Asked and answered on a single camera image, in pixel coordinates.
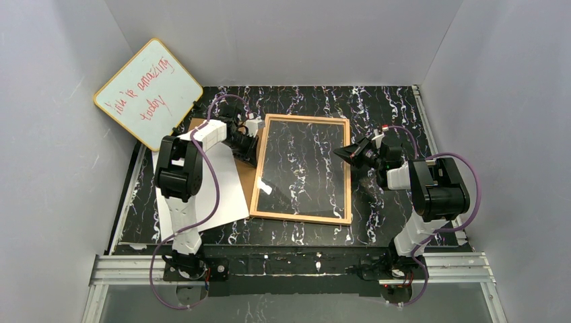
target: gray wall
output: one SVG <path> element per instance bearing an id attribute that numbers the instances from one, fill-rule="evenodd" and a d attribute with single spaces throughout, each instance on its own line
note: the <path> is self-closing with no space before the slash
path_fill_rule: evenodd
<path id="1" fill-rule="evenodd" d="M 462 4 L 421 86 L 441 151 L 483 181 L 468 228 L 510 322 L 569 322 L 571 3 Z"/>
<path id="2" fill-rule="evenodd" d="M 421 83 L 462 0 L 107 1 L 133 51 L 158 37 L 201 85 Z"/>
<path id="3" fill-rule="evenodd" d="M 81 320 L 135 143 L 92 96 L 132 54 L 103 1 L 0 1 L 0 322 Z"/>

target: table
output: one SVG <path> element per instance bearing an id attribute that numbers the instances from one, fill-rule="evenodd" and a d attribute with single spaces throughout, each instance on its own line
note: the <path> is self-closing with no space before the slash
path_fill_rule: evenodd
<path id="1" fill-rule="evenodd" d="M 205 87 L 197 106 L 206 107 L 222 94 L 243 97 L 250 109 L 262 118 L 266 113 L 348 118 L 352 142 L 371 135 L 384 124 L 402 125 L 416 138 L 420 157 L 431 155 L 421 112 L 413 88 L 409 86 Z M 203 118 L 204 111 L 194 108 L 178 130 L 188 131 L 190 119 L 194 116 Z M 388 136 L 400 139 L 406 156 L 413 156 L 412 144 L 405 133 L 391 131 Z M 120 207 L 110 244 L 112 254 L 149 254 L 152 248 L 146 247 L 156 245 L 161 238 L 151 153 L 138 145 L 133 155 L 138 158 L 132 163 L 132 175 L 127 175 L 126 198 Z M 384 192 L 372 176 L 353 180 L 351 190 L 353 221 L 349 226 L 250 218 L 204 231 L 203 244 L 388 246 L 411 213 L 410 193 Z M 439 234 L 431 245 L 453 247 L 458 246 L 458 242 L 454 234 Z"/>

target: brown cardboard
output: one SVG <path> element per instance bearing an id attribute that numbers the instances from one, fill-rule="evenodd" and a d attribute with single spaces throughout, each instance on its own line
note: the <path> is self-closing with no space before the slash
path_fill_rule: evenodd
<path id="1" fill-rule="evenodd" d="M 190 129 L 193 129 L 204 122 L 204 119 L 193 118 L 191 121 Z M 258 136 L 261 138 L 264 129 L 258 131 Z M 260 142 L 258 141 L 258 149 L 256 154 L 260 155 Z M 242 185 L 242 191 L 244 191 L 244 197 L 246 198 L 246 205 L 248 205 L 248 210 L 250 210 L 250 204 L 252 202 L 252 193 L 254 192 L 254 180 L 256 179 L 256 168 L 243 163 L 239 160 L 235 160 L 236 169 L 238 170 L 238 177 L 240 177 L 240 183 Z"/>

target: gray floor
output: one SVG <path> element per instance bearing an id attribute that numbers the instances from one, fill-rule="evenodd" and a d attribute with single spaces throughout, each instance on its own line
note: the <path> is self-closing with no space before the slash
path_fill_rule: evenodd
<path id="1" fill-rule="evenodd" d="M 175 287 L 160 293 L 178 305 Z M 195 288 L 189 293 L 196 297 Z M 240 295 L 210 297 L 191 311 L 170 310 L 148 286 L 111 285 L 101 322 L 491 322 L 479 283 L 430 284 L 402 310 L 357 295 Z"/>

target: rectangular wooden frame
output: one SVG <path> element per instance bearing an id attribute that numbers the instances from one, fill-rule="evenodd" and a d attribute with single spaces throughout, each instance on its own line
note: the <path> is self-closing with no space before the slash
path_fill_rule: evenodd
<path id="1" fill-rule="evenodd" d="M 316 217 L 313 215 L 299 215 L 299 214 L 286 214 L 286 213 L 272 213 L 272 212 L 262 212 L 258 211 L 258 198 L 260 189 L 258 187 L 258 179 L 262 176 L 262 171 L 264 168 L 264 160 L 266 155 L 266 145 L 267 137 L 269 133 L 269 127 L 272 121 L 286 121 L 286 122 L 305 122 L 305 123 L 325 123 L 325 124 L 341 124 L 343 125 L 343 145 L 349 145 L 351 142 L 350 133 L 351 129 L 349 127 L 348 119 L 341 118 L 327 118 L 320 116 L 292 116 L 283 114 L 266 114 L 265 119 L 265 129 L 261 138 L 260 154 L 258 157 L 258 167 L 256 168 L 256 177 L 254 179 L 254 192 L 252 193 L 252 202 L 250 204 L 250 215 L 253 217 L 264 217 L 270 219 L 280 219 L 280 220 L 294 220 L 303 222 L 313 222 L 313 223 L 326 223 L 326 224 L 351 224 L 352 214 L 351 214 L 351 166 L 344 163 L 345 172 L 345 217 L 343 219 L 338 218 L 328 218 L 328 217 Z"/>

